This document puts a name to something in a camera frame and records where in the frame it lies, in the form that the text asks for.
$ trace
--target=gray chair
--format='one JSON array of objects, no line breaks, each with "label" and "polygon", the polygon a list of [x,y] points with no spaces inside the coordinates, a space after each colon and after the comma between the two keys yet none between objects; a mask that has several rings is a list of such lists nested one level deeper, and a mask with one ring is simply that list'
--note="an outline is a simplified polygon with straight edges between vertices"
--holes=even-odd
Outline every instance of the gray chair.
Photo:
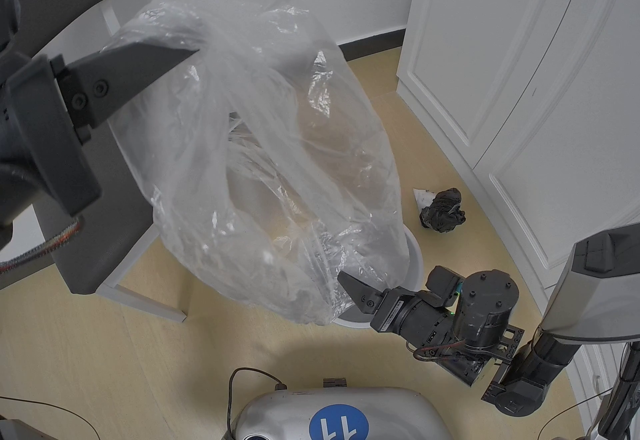
[{"label": "gray chair", "polygon": [[[96,293],[124,305],[182,322],[185,314],[124,288],[120,280],[156,239],[152,207],[138,190],[107,124],[92,132],[84,153],[102,186],[102,197],[84,210],[84,228],[52,253],[69,291]],[[70,223],[60,206],[45,196],[34,205],[45,238]]]}]

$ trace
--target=cylindrical motor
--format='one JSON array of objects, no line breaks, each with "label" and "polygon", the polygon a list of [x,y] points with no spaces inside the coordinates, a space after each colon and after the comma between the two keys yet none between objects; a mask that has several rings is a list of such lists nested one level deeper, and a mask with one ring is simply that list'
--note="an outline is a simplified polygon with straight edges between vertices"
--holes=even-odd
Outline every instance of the cylindrical motor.
[{"label": "cylindrical motor", "polygon": [[518,286],[503,271],[474,273],[462,284],[453,332],[469,350],[486,349],[500,342],[518,302]]}]

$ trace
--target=wooden floor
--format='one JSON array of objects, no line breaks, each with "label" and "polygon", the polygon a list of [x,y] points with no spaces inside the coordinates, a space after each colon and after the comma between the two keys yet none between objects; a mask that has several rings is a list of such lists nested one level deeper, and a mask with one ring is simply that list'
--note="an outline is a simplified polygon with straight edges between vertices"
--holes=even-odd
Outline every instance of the wooden floor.
[{"label": "wooden floor", "polygon": [[[531,294],[506,249],[460,177],[396,95],[399,50],[351,62],[391,141],[403,193],[404,222],[422,248],[426,270],[440,264],[468,275],[507,271],[520,288],[511,322],[527,339],[540,321]],[[467,222],[448,234],[422,228],[412,188],[455,186]],[[535,440],[555,413],[575,403],[560,376],[542,408],[516,419],[480,401],[492,370],[469,389],[434,364],[414,361],[404,341],[371,330],[296,325],[261,308],[228,300],[191,276],[156,242],[124,284],[188,312],[183,324],[106,299],[69,294],[55,267],[0,291],[0,393],[68,407],[89,419],[103,440],[220,438],[228,376],[249,365],[289,388],[346,377],[350,386],[399,386],[432,401],[456,440]],[[258,375],[236,379],[234,412],[273,389]],[[80,419],[39,405],[0,400],[0,414],[20,418],[60,440],[91,439]],[[574,409],[543,439],[583,433]]]}]

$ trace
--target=cabinet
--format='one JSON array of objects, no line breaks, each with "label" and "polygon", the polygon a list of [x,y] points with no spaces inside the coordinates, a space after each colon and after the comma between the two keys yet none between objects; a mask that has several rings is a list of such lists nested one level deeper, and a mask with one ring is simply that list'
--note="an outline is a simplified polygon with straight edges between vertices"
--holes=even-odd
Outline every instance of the cabinet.
[{"label": "cabinet", "polygon": [[[541,310],[575,241],[640,220],[640,0],[413,0],[398,77]],[[578,398],[620,349],[581,350]]]}]

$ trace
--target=transparent plastic bag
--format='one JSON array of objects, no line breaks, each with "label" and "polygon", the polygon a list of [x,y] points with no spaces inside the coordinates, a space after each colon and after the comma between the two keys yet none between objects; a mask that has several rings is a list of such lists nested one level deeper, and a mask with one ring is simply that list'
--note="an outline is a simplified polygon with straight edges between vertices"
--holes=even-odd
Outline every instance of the transparent plastic bag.
[{"label": "transparent plastic bag", "polygon": [[340,49],[297,0],[153,0],[108,47],[199,50],[109,123],[164,245],[232,299],[328,324],[408,268],[396,164]]}]

